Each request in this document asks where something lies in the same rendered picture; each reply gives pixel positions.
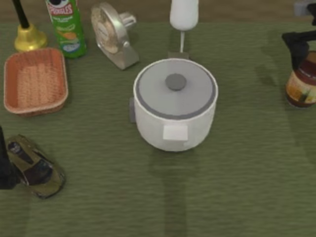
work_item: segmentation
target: pringles can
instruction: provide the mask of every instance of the pringles can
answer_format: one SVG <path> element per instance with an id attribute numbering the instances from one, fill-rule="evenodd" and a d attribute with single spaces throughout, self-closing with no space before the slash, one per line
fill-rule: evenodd
<path id="1" fill-rule="evenodd" d="M 286 98 L 299 108 L 316 103 L 316 51 L 310 51 L 300 66 L 292 71 L 286 84 Z"/>

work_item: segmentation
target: rice cooker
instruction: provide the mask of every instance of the rice cooker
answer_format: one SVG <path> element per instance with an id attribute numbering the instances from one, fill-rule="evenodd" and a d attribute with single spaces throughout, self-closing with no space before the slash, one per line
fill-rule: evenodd
<path id="1" fill-rule="evenodd" d="M 152 146 L 169 152 L 196 147 L 213 123 L 218 86 L 205 67 L 187 59 L 163 59 L 137 76 L 130 119 Z"/>

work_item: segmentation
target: lid knob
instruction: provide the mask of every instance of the lid knob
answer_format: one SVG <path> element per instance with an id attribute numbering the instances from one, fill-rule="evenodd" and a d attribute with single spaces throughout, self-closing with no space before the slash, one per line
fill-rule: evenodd
<path id="1" fill-rule="evenodd" d="M 187 79 L 181 74 L 171 74 L 167 76 L 165 83 L 170 90 L 179 91 L 186 86 Z"/>

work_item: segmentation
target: orange basket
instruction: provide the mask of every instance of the orange basket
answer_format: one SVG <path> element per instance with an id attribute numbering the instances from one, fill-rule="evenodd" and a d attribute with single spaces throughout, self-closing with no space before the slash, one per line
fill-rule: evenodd
<path id="1" fill-rule="evenodd" d="M 4 107 L 30 117 L 56 112 L 68 97 L 65 59 L 60 50 L 44 48 L 15 53 L 4 65 Z"/>

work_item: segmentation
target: green tabletop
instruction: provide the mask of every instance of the green tabletop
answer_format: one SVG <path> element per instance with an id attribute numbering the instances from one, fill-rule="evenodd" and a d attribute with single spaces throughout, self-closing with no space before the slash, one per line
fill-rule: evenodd
<path id="1" fill-rule="evenodd" d="M 16 27 L 0 25 L 1 65 L 14 53 Z M 56 45 L 51 25 L 39 28 Z M 138 72 L 177 50 L 179 33 L 167 23 L 139 23 L 131 37 L 141 62 L 122 72 L 97 48 L 87 24 L 88 54 L 67 60 L 63 110 L 20 118 L 0 104 L 5 135 L 36 141 L 68 177 L 48 200 L 22 185 L 0 191 L 0 236 L 316 236 L 316 108 L 286 102 L 291 67 L 280 39 L 310 29 L 217 23 L 192 30 L 187 50 L 214 74 L 219 98 L 208 138 L 172 154 L 141 138 L 129 122 L 128 101 Z"/>

